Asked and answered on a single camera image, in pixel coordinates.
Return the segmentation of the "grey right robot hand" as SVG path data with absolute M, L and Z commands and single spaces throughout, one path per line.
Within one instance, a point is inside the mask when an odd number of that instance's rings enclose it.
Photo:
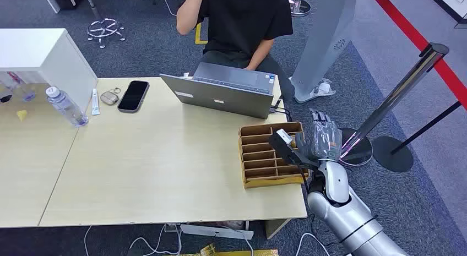
M 311 136 L 306 140 L 302 134 L 295 135 L 298 151 L 309 160 L 338 162 L 341 157 L 342 131 L 326 113 L 313 109 L 310 112 Z

